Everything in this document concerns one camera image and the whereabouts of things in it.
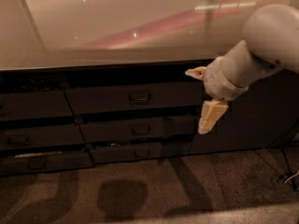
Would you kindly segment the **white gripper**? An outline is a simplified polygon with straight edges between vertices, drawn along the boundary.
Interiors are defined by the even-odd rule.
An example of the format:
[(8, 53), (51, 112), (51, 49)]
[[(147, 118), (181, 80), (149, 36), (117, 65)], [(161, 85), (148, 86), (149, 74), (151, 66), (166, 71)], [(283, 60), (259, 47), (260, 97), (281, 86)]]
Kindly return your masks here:
[(204, 101), (203, 103), (198, 124), (198, 132), (200, 134), (209, 133), (227, 111), (229, 107), (227, 102), (233, 101), (249, 89), (249, 87), (237, 87), (228, 79), (221, 67), (224, 61), (225, 58), (221, 56), (216, 58), (206, 68), (199, 66), (185, 71), (186, 76), (203, 80), (206, 93), (213, 99), (216, 99)]

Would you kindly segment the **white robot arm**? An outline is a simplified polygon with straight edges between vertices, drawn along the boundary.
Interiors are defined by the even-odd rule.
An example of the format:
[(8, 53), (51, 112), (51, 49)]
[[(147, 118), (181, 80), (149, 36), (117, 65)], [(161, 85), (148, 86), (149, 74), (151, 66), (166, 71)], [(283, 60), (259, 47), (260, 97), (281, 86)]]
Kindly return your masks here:
[(203, 104), (198, 132), (209, 133), (229, 102), (252, 83), (283, 69), (299, 73), (299, 9), (285, 5), (261, 7), (247, 19), (241, 40), (225, 55), (185, 72), (201, 80), (211, 97)]

